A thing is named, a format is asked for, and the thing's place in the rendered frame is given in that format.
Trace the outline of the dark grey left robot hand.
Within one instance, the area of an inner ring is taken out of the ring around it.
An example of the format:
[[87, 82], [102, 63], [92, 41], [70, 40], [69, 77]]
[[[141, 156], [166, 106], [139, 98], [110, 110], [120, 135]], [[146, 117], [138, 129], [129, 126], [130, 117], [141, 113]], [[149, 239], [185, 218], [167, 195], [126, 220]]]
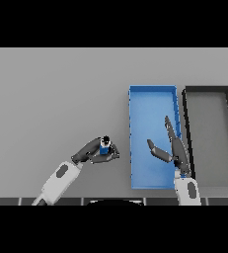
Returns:
[[93, 164], [110, 162], [119, 158], [119, 152], [111, 142], [110, 152], [107, 155], [100, 154], [100, 142], [103, 137], [97, 137], [85, 144], [76, 154], [71, 157], [73, 163], [78, 165], [90, 161]]

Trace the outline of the blue pipe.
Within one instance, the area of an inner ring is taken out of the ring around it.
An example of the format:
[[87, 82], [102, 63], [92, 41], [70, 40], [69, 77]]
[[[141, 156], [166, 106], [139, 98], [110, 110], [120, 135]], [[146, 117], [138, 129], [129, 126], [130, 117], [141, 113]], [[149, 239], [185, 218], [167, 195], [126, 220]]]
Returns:
[[100, 142], [100, 154], [107, 155], [110, 152], [111, 141], [110, 138], [105, 135]]

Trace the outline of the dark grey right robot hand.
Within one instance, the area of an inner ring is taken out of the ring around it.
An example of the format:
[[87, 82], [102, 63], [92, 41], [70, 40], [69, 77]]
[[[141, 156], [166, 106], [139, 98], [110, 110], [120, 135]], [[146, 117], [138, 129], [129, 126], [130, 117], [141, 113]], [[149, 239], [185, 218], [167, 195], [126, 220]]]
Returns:
[[154, 157], [166, 163], [174, 162], [174, 165], [180, 170], [180, 172], [184, 175], [187, 175], [190, 173], [190, 163], [188, 160], [187, 151], [184, 143], [178, 136], [175, 135], [174, 128], [168, 116], [165, 117], [165, 128], [171, 143], [172, 153], [169, 154], [168, 152], [160, 149], [154, 145], [151, 139], [148, 139], [147, 143], [150, 148], [150, 152]]

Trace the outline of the dark grey bin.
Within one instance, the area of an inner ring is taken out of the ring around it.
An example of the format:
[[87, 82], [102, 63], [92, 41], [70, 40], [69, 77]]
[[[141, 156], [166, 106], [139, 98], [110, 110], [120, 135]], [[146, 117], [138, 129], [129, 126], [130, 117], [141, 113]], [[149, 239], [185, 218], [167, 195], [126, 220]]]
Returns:
[[183, 92], [190, 168], [201, 187], [228, 187], [228, 86]]

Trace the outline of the blue bin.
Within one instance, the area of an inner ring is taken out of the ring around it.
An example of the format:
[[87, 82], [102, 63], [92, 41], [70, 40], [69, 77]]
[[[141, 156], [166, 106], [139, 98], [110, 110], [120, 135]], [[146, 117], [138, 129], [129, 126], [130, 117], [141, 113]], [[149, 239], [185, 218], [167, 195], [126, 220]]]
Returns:
[[133, 190], [172, 190], [175, 166], [151, 154], [147, 140], [172, 153], [165, 128], [168, 116], [175, 135], [182, 137], [177, 87], [175, 85], [130, 85], [129, 153]]

